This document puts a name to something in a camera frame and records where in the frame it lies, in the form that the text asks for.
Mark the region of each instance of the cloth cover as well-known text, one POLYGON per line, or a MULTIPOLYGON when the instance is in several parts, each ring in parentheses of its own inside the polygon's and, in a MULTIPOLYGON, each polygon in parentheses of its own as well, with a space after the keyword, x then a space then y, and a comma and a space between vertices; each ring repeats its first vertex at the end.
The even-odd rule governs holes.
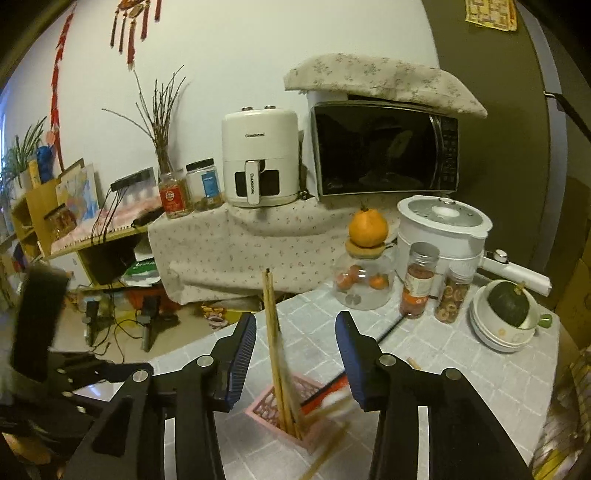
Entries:
POLYGON ((471 91, 451 73, 386 57, 319 55, 291 69, 283 82, 286 90, 331 90, 426 105, 443 115, 487 116, 471 91))
POLYGON ((330 277, 362 202, 383 214, 393 237, 404 196, 311 198, 258 209, 225 203, 178 219, 162 216, 148 237, 166 293, 177 303, 260 293, 265 268, 272 269, 276 291, 302 293, 330 277))

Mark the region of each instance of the red label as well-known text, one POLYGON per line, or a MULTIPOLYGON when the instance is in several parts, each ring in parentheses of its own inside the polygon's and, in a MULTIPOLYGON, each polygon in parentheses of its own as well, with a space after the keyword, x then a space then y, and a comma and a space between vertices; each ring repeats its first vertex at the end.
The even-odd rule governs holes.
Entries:
POLYGON ((185 209, 181 187, 179 185, 160 190, 160 200, 162 200, 162 206, 165 212, 179 212, 185 209))

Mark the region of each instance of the red decoration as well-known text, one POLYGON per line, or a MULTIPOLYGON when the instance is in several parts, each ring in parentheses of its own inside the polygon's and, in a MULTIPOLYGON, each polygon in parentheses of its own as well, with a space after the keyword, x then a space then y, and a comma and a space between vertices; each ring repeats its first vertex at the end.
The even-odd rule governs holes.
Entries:
MULTIPOLYGON (((160 9, 162 8, 161 0, 156 3, 155 20, 160 20, 160 9)), ((123 45, 125 41, 125 25, 126 19, 129 18, 129 37, 127 41, 127 66, 131 70, 134 67, 135 60, 135 29, 137 28, 137 18, 143 12, 142 17, 142 32, 140 39, 143 41, 148 36, 148 19, 150 15, 150 0, 121 0, 115 10, 115 18, 113 19, 113 28, 111 29, 111 48, 115 46, 115 36, 117 35, 117 21, 119 13, 123 12, 123 21, 121 22, 121 32, 119 34, 119 53, 123 53, 123 45)))
POLYGON ((154 15, 154 21, 160 21, 160 9, 162 8, 162 0, 156 0, 156 14, 154 15))
POLYGON ((144 7, 144 17, 142 19, 142 40, 148 36, 148 15, 150 14, 150 0, 146 0, 146 6, 144 7))
POLYGON ((68 30, 70 29, 70 24, 72 23, 72 18, 74 18, 74 12, 76 10, 76 4, 74 4, 74 8, 70 15, 66 18, 66 22, 64 23, 63 28, 61 29, 60 39, 56 45, 56 60, 53 64, 53 75, 51 76, 51 108, 50 108, 50 131, 53 133, 54 142, 53 145, 56 148, 57 160, 60 163, 60 168, 64 171, 64 160, 61 156, 61 141, 60 141, 60 112, 57 108, 57 81, 60 75, 60 68, 59 64, 63 59, 64 56, 64 47, 66 45, 66 37, 68 30))

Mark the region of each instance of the spice jar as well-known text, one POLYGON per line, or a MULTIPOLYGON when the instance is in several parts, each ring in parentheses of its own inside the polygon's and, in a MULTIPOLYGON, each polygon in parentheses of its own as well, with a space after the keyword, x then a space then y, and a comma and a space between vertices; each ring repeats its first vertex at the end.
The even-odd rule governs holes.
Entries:
POLYGON ((219 207, 223 200, 213 159, 190 163, 186 169, 187 184, 195 210, 219 207))
POLYGON ((409 318, 419 318, 423 314, 438 260, 439 249, 435 245, 416 242, 410 246, 400 313, 406 314, 409 318))
POLYGON ((182 170, 161 172, 158 189, 166 217, 178 218, 193 211, 187 180, 182 170))
POLYGON ((59 240, 76 228, 76 217, 72 211, 66 207, 65 203, 54 208, 43 217, 51 225, 53 241, 59 240))
POLYGON ((478 265, 474 262, 455 261, 450 263, 444 287, 439 295, 439 304, 434 311, 437 320, 443 323, 456 321, 477 267, 478 265))

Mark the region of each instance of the hanging ornament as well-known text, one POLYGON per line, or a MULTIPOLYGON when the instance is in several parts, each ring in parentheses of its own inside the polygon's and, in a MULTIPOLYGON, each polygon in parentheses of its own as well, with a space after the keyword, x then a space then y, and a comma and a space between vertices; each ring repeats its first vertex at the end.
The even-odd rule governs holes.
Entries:
POLYGON ((135 58, 135 24, 136 18, 138 18, 139 14, 144 9, 143 5, 136 5, 131 9, 129 12, 129 17, 131 19, 131 26, 129 27, 129 41, 127 43, 127 68, 132 70, 134 68, 134 58, 135 58))
MULTIPOLYGON (((156 1, 156 13, 154 20, 160 20, 160 9, 162 8, 162 0, 156 1)), ((123 15, 121 22, 121 32, 119 33, 119 53, 123 54, 123 47, 125 44, 125 27, 127 19, 129 18, 129 37, 127 42, 127 66, 131 70, 134 67, 135 59, 135 29, 137 27, 137 18, 142 14, 142 31, 140 39, 144 41, 148 36, 148 19, 150 16, 150 0, 121 0, 117 9, 115 10, 115 17, 113 19, 113 28, 111 29, 111 48, 115 48, 115 38, 117 35, 117 26, 119 14, 123 15)))

